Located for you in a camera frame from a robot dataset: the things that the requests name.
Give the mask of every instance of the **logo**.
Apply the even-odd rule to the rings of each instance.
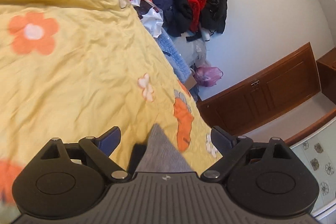
[[[165,176],[162,177],[162,179],[167,181],[167,180],[171,179],[171,176],[170,175],[165,175]]]

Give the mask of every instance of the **wooden cabinet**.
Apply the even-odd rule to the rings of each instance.
[[[336,48],[317,60],[321,91],[336,104]]]
[[[232,135],[249,132],[320,91],[310,43],[223,92],[198,102],[209,126]]]

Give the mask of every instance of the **bed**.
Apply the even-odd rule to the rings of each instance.
[[[64,143],[122,132],[111,158],[159,124],[198,174],[220,153],[128,0],[0,0],[0,223],[17,215],[11,186],[53,137]]]

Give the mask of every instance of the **white plastic bag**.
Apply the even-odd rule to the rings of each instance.
[[[141,0],[131,0],[131,4],[133,6],[140,6],[140,1]],[[149,9],[147,14],[142,15],[140,21],[152,37],[158,38],[161,34],[161,27],[163,25],[163,11],[149,0],[145,1],[148,2],[152,8]]]

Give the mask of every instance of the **purple plastic bag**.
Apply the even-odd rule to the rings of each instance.
[[[195,71],[194,78],[201,86],[213,86],[222,76],[223,72],[217,67],[199,67]]]

